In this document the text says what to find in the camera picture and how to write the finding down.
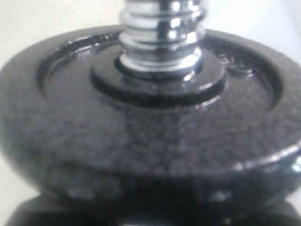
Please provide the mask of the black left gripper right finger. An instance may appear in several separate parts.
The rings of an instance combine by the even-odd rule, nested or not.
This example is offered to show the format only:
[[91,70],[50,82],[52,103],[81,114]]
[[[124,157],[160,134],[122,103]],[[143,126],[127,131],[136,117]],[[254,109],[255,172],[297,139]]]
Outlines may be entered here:
[[301,215],[295,207],[281,200],[256,213],[241,218],[210,221],[208,219],[185,220],[183,226],[299,226]]

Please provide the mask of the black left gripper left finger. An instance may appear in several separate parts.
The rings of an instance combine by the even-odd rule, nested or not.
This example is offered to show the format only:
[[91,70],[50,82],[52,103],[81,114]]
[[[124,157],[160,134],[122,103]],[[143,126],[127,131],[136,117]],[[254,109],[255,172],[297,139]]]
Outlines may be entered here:
[[86,202],[37,196],[18,205],[6,226],[120,226],[113,218],[97,218]]

